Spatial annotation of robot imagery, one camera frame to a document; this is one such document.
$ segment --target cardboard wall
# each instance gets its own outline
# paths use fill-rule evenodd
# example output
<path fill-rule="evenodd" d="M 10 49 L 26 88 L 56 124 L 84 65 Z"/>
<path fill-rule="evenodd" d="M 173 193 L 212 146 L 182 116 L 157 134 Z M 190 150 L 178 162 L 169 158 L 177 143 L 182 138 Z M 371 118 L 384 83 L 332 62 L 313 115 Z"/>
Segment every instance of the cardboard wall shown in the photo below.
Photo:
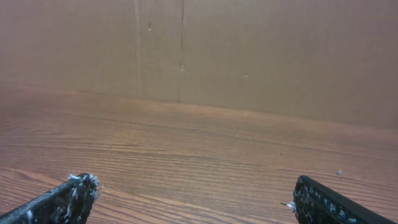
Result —
<path fill-rule="evenodd" d="M 3 0 L 0 82 L 398 126 L 398 2 Z"/>

